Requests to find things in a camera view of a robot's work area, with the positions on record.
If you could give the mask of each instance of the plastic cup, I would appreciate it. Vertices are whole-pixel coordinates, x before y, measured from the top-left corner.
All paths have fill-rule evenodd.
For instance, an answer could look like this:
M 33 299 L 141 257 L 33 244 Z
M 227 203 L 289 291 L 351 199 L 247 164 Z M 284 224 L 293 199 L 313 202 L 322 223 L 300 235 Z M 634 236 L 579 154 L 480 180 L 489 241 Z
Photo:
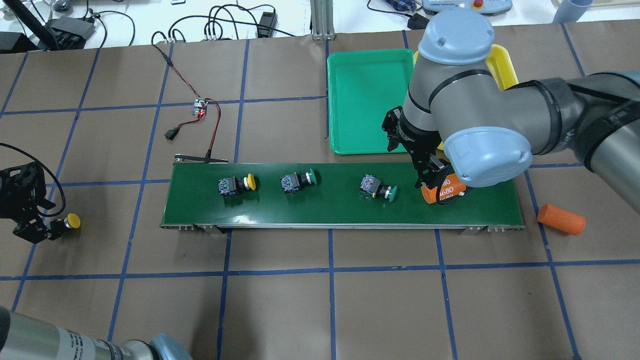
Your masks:
M 553 22 L 576 22 L 593 4 L 593 0 L 563 0 Z

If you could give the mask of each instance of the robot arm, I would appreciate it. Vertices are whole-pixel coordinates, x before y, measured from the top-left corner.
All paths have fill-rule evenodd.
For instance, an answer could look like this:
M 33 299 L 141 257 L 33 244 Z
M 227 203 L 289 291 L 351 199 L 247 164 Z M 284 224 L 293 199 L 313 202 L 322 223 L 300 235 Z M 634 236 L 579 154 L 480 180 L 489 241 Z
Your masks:
M 489 22 L 468 10 L 442 12 L 429 23 L 405 102 L 383 123 L 388 149 L 401 143 L 412 157 L 416 186 L 433 188 L 447 175 L 434 157 L 440 140 L 471 188 L 516 177 L 533 154 L 571 148 L 640 213 L 640 72 L 500 91 L 485 64 L 492 43 Z

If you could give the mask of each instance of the green board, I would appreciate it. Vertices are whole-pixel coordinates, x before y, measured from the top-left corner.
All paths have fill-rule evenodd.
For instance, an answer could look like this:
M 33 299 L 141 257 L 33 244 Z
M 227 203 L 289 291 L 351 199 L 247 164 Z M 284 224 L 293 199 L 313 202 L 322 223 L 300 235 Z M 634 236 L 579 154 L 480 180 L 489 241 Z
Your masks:
M 285 195 L 280 178 L 309 168 L 315 170 L 318 184 Z M 218 180 L 248 173 L 256 177 L 257 191 L 230 199 L 218 195 Z M 364 174 L 397 186 L 395 200 L 361 193 Z M 411 163 L 178 163 L 173 166 L 161 227 L 524 228 L 512 181 L 474 189 L 441 206 L 424 201 L 413 187 L 415 179 Z
M 327 59 L 327 71 L 332 150 L 341 155 L 387 152 L 382 120 L 404 102 L 413 74 L 413 51 L 335 53 Z

